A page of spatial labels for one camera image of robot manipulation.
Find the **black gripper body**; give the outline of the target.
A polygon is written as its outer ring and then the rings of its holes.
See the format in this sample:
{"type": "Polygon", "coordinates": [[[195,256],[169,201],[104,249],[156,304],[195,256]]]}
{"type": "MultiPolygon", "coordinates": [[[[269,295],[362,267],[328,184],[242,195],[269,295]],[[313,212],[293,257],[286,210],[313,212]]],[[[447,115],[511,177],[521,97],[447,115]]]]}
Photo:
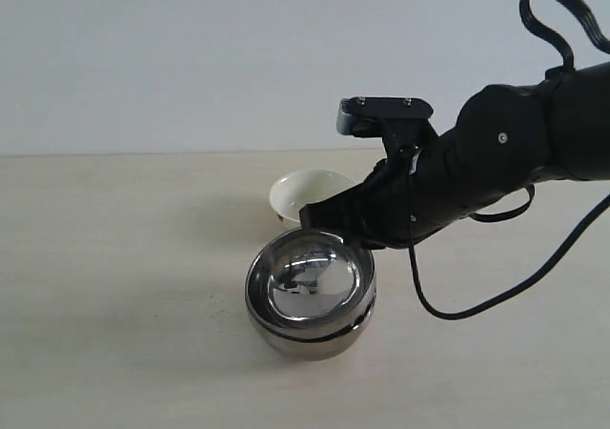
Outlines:
{"type": "Polygon", "coordinates": [[[552,159],[547,105],[512,86],[487,86],[472,96],[455,127],[369,199],[368,232],[404,248],[541,178],[552,159]]]}

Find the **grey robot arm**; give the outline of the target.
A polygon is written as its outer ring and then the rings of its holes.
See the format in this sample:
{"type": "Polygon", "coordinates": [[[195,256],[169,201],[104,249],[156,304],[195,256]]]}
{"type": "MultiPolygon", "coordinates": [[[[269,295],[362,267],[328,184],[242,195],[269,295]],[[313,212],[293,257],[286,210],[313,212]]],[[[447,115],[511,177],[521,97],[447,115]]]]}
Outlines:
{"type": "Polygon", "coordinates": [[[521,214],[487,208],[553,180],[609,176],[609,68],[549,71],[537,85],[489,85],[455,126],[437,133],[432,106],[414,97],[341,101],[344,135],[379,138],[386,155],[356,186],[301,208],[306,229],[346,235],[370,249],[404,249],[450,224],[521,214]]]}

